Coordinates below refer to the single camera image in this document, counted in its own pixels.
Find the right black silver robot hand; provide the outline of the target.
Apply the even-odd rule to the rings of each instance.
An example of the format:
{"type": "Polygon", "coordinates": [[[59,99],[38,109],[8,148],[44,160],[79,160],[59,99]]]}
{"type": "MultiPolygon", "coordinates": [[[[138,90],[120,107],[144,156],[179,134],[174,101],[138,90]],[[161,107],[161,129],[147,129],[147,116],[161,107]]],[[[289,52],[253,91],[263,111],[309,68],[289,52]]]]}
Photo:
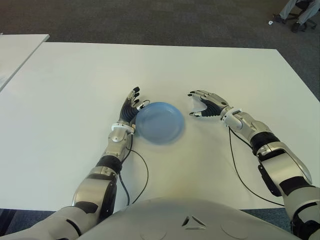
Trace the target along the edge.
{"type": "Polygon", "coordinates": [[[193,97],[197,101],[205,104],[205,109],[202,111],[191,112],[189,115],[199,117],[214,117],[221,116],[221,113],[232,109],[225,99],[219,95],[205,90],[193,90],[187,94],[188,97],[193,97]]]}

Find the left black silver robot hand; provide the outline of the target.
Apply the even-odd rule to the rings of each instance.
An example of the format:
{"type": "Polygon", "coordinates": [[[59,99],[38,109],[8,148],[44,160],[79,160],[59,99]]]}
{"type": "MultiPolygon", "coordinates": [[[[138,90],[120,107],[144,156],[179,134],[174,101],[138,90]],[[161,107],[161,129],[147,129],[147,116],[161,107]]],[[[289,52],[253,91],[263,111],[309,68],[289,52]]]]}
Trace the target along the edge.
{"type": "Polygon", "coordinates": [[[138,86],[129,92],[121,107],[118,119],[119,122],[130,124],[138,112],[150,104],[150,100],[140,101],[138,99],[139,95],[140,88],[138,86]]]}

